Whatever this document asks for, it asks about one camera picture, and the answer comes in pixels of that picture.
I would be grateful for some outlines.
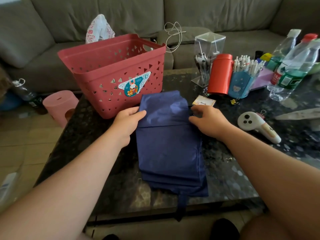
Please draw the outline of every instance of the white plastic bag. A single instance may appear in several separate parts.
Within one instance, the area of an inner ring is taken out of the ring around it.
[[[115,33],[103,14],[99,14],[90,24],[85,36],[85,43],[114,38]]]

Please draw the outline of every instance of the blue folded fabric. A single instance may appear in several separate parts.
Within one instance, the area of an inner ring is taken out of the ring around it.
[[[179,91],[142,95],[136,130],[139,169],[151,188],[208,196],[201,136]]]

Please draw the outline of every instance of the clear plastic bottle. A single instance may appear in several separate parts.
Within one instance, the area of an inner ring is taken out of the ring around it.
[[[22,100],[26,101],[28,104],[30,104],[35,111],[40,115],[45,115],[48,113],[46,108],[42,104],[42,98],[40,95],[38,95],[35,92],[30,91],[26,86],[24,85],[26,81],[22,78],[17,80],[13,80],[12,84],[14,85],[12,87],[12,90],[15,94],[17,94]]]
[[[276,88],[282,90],[280,92],[270,92],[271,99],[283,101],[290,96],[316,63],[319,49],[320,39],[312,40],[300,54],[291,60],[290,65],[286,67],[284,74],[276,85]]]
[[[295,46],[282,60],[282,63],[278,66],[278,68],[276,69],[276,71],[274,72],[272,79],[270,81],[270,83],[267,86],[267,89],[270,92],[281,92],[282,88],[279,86],[276,86],[278,84],[278,81],[280,79],[280,77],[284,74],[286,67],[288,65],[290,65],[291,61],[298,55],[300,54],[303,50],[306,49],[306,47],[308,46],[308,44],[316,39],[318,37],[317,34],[315,33],[309,33],[306,34],[303,39],[301,40],[301,42]]]
[[[283,58],[292,50],[296,45],[297,37],[300,34],[301,29],[291,29],[285,38],[274,50],[272,57],[266,66],[269,70],[275,71],[281,64]]]

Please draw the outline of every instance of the gray sofa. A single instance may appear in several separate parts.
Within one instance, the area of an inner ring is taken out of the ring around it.
[[[57,52],[84,44],[100,13],[116,36],[137,33],[159,44],[167,39],[164,24],[178,21],[186,33],[166,53],[165,69],[195,67],[194,37],[209,31],[226,36],[224,53],[251,57],[272,52],[292,28],[320,33],[320,0],[23,0],[0,6],[1,65],[36,92],[78,91]]]

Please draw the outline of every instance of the blue pen holder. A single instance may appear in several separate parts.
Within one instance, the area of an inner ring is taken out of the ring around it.
[[[254,78],[247,72],[233,72],[230,80],[228,95],[234,99],[243,99],[248,96]]]

